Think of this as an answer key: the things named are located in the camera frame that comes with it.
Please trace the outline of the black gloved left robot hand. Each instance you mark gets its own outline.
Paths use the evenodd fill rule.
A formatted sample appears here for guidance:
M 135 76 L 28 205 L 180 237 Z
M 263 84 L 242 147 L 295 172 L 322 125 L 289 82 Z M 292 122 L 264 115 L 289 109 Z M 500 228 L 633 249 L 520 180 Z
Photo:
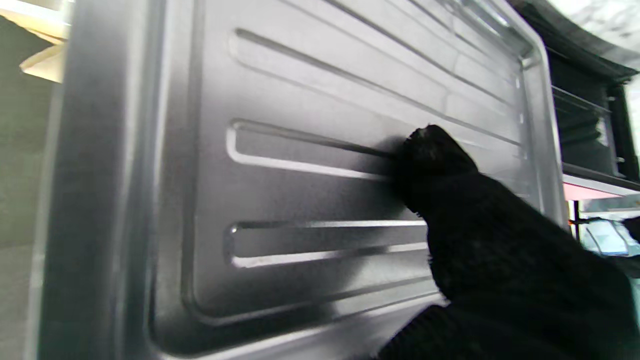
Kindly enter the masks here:
M 640 243 L 640 217 L 626 218 L 622 221 L 622 225 L 626 228 L 629 235 L 639 244 Z

